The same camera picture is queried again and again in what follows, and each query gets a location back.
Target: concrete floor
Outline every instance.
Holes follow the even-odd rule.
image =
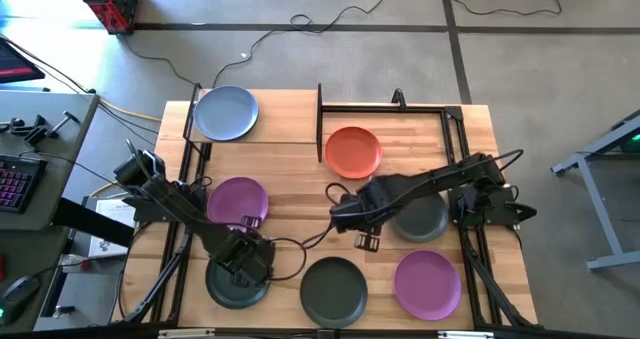
[[[138,21],[281,24],[303,12],[317,23],[327,23],[343,7],[369,7],[376,1],[145,0]],[[550,0],[464,1],[477,10],[553,8]],[[119,106],[155,116],[162,115],[167,100],[189,99],[191,86],[176,79],[166,64],[133,56],[118,38],[102,30],[71,29],[73,23],[94,20],[79,0],[58,0],[58,5],[51,0],[39,0],[40,6],[29,4],[33,2],[2,0],[2,32],[85,86],[96,88]],[[454,14],[457,24],[467,27],[640,26],[638,0],[561,2],[564,13],[558,17],[478,17],[457,5]],[[447,24],[442,0],[386,0],[372,15],[349,13],[341,23]],[[410,102],[460,103],[447,33],[384,30],[387,29],[274,35],[258,46],[251,63],[225,72],[220,84],[312,88],[321,82],[329,100],[363,102],[386,102],[393,89],[401,87]],[[226,63],[241,59],[262,34],[137,31],[129,42],[141,54],[169,58],[182,75],[210,86],[215,73]],[[525,150],[507,175],[520,187],[521,201],[539,210],[536,218],[522,225],[522,237],[534,304],[540,323],[548,328],[640,336],[640,265],[599,273],[587,271],[585,259],[609,254],[597,216],[578,174],[560,179],[549,172],[551,165],[638,109],[639,34],[640,31],[626,36],[459,35],[471,100],[490,106],[503,151]],[[68,91],[50,79],[39,85]],[[153,123],[141,124],[157,127]],[[105,141],[107,135],[117,139]],[[108,175],[114,163],[128,156],[124,138],[130,136],[112,119],[98,114],[79,161]],[[131,139],[139,147],[148,147],[135,137]],[[100,156],[92,157],[90,152]],[[606,181],[612,175],[603,168],[598,177]],[[66,196],[79,200],[102,184],[90,174],[75,170]],[[612,216],[635,219],[637,213],[621,210]],[[640,249],[640,225],[616,220],[615,226],[623,247]],[[96,301],[106,307],[112,297],[105,293],[113,289],[109,287],[111,282],[105,284],[104,278],[101,280],[96,284],[101,288]],[[105,322],[110,309],[92,311],[86,324]],[[41,328],[54,326],[40,324]]]

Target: plate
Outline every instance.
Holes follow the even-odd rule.
[[[207,217],[214,223],[241,223],[245,215],[264,221],[268,210],[267,192],[260,183],[245,177],[225,180],[207,201]]]
[[[412,201],[391,219],[391,226],[400,236],[417,243],[439,238],[448,224],[447,204],[438,193]]]
[[[247,134],[258,119],[258,101],[248,90],[221,86],[205,94],[193,111],[196,128],[218,141],[238,139]]]
[[[429,250],[402,258],[393,282],[396,298],[410,314],[422,320],[449,316],[460,301],[460,276],[453,264]]]
[[[375,135],[359,127],[337,130],[327,140],[325,157],[341,177],[361,179],[373,174],[382,161],[382,147]]]
[[[307,316],[319,326],[344,328],[355,323],[367,306],[367,281],[352,262],[323,258],[302,277],[300,302]]]
[[[211,299],[227,309],[244,309],[259,302],[269,289],[269,283],[254,286],[233,284],[231,274],[215,261],[209,260],[205,274],[205,284]]]

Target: black plate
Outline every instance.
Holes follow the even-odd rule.
[[[320,259],[302,278],[300,301],[319,326],[344,328],[358,320],[367,306],[367,281],[360,269],[346,259]]]
[[[248,308],[259,302],[269,289],[268,283],[261,286],[232,283],[231,274],[212,260],[207,265],[205,283],[211,298],[227,309]]]
[[[390,222],[403,238],[426,243],[447,230],[449,212],[444,199],[435,193],[412,201]]]

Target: wooden table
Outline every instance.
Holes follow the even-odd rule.
[[[318,163],[315,146],[315,90],[252,90],[260,103],[256,126],[235,142],[213,143],[211,160],[205,175],[213,178],[211,191],[222,181],[247,176],[259,181],[269,193],[269,214],[260,232],[265,236],[303,240],[323,231],[329,220],[331,203],[324,196],[330,182],[338,181],[350,190],[364,181],[344,180],[326,163]],[[176,179],[185,141],[182,129],[188,102],[168,102],[156,154],[167,166],[167,177]],[[493,134],[489,108],[484,105],[462,106],[471,153],[496,155],[498,147]],[[416,174],[446,165],[440,119],[433,114],[324,114],[324,141],[344,126],[361,126],[373,132],[383,147],[383,160],[376,174]],[[207,139],[195,130],[195,142]],[[192,160],[189,180],[193,180],[196,161]],[[123,304],[131,311],[154,283],[160,266],[167,225],[154,224],[134,245],[127,263]],[[380,250],[370,253],[353,247],[354,235],[333,231],[316,248],[309,251],[307,268],[327,256],[344,257],[364,273],[369,299],[364,314],[350,329],[471,329],[473,327],[462,253],[457,230],[452,225],[430,243],[412,243],[399,237],[390,226],[382,231]],[[532,322],[536,315],[518,241],[505,228],[488,227],[487,241],[496,281],[520,313]],[[393,294],[393,274],[397,262],[415,249],[435,250],[456,266],[462,281],[462,297],[457,309],[446,319],[428,322],[408,314]],[[293,244],[277,244],[275,275],[294,272],[302,254]],[[299,286],[304,271],[284,282],[273,282],[266,297],[248,309],[229,310],[218,306],[208,295],[204,273],[207,253],[195,237],[187,271],[181,327],[244,328],[315,328],[305,315],[299,299]],[[483,314],[489,319],[487,293],[480,278],[478,291]],[[172,282],[167,287],[165,309],[172,298]]]

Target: keyboard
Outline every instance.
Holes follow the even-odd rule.
[[[45,160],[0,155],[0,212],[24,213],[46,166]]]

